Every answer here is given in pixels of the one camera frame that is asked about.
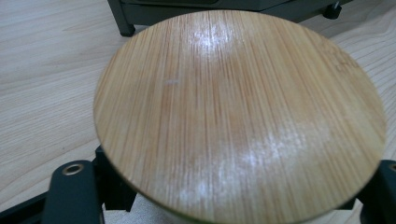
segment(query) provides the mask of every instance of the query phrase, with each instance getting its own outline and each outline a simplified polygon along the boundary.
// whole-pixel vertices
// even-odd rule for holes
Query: black knob
[[[330,20],[335,20],[340,16],[342,7],[339,2],[336,2],[332,5],[327,6],[326,11],[323,13],[323,16]]]

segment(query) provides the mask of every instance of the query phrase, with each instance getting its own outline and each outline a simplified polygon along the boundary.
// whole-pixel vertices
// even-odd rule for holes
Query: light wood surface
[[[386,119],[333,42],[259,13],[207,11],[128,41],[99,80],[96,131],[138,192],[213,223],[289,223],[371,178]]]
[[[349,53],[374,82],[388,117],[384,158],[396,160],[396,2],[354,0],[338,20],[301,24]],[[128,39],[105,0],[0,0],[0,211],[47,190],[60,165],[93,158],[94,90]],[[357,203],[309,223],[359,223],[360,210]],[[138,197],[130,214],[106,212],[106,223],[171,221]]]

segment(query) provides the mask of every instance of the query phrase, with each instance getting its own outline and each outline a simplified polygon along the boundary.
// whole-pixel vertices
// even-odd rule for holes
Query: black plastic part
[[[164,6],[160,3],[156,5],[155,2],[151,2],[150,5],[146,5],[144,2],[140,2],[141,4],[138,4],[137,1],[107,1],[110,4],[113,16],[119,26],[120,33],[124,36],[131,36],[134,33],[134,29],[131,31],[131,26],[133,27],[133,24],[152,25],[175,16],[203,10],[227,8],[243,10],[244,6],[246,7],[246,4],[248,4],[244,1],[238,1],[241,6],[235,8],[235,6],[231,6],[230,4],[218,6],[218,4],[203,4],[202,2],[197,2],[195,7],[187,7],[179,2],[174,2],[171,5]],[[336,8],[332,10],[328,9],[328,12],[324,13],[325,17],[335,19],[340,14],[340,5],[350,1],[351,0],[338,1]],[[264,8],[257,7],[250,11],[269,14],[289,21],[298,22],[309,17],[322,14],[324,8],[328,5],[330,5],[330,7],[335,6],[334,0],[285,0],[276,2],[279,2],[280,4]]]
[[[120,0],[107,0],[110,5],[111,11],[113,12],[116,24],[119,27],[120,34],[123,36],[132,36],[134,34],[135,28],[132,24],[128,24],[124,17],[122,4]]]
[[[323,13],[323,17],[329,20],[336,20],[340,16],[341,10],[343,8],[337,5],[329,5],[326,8],[326,11]]]
[[[358,199],[363,203],[362,224],[396,223],[396,161],[381,161]]]
[[[90,161],[72,161],[55,170],[41,223],[104,223]]]
[[[101,147],[95,150],[93,160],[99,191],[99,199],[105,204],[106,210],[131,211],[136,192],[129,188],[107,159]]]
[[[0,213],[0,223],[40,223],[47,193],[17,204]]]

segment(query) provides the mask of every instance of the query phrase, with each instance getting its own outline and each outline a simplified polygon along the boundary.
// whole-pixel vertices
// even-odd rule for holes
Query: black clamp
[[[72,161],[52,175],[49,191],[0,213],[0,223],[104,223],[106,210],[131,211],[136,192],[117,174],[101,147],[90,161]],[[396,223],[396,161],[381,161],[370,182],[338,209],[363,203],[362,224]]]

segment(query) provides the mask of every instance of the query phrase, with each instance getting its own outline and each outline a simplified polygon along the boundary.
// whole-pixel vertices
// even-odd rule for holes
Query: bamboo surface
[[[374,82],[388,118],[383,158],[396,160],[396,2],[354,0],[335,21],[319,15],[301,24],[349,53]],[[46,191],[60,165],[93,158],[94,90],[128,39],[105,0],[0,0],[0,211]],[[360,210],[357,203],[309,223],[360,223]],[[105,218],[172,223],[140,196],[131,213]]]
[[[259,13],[161,22],[99,80],[96,131],[138,192],[209,223],[290,223],[345,203],[385,149],[370,78],[333,42]]]

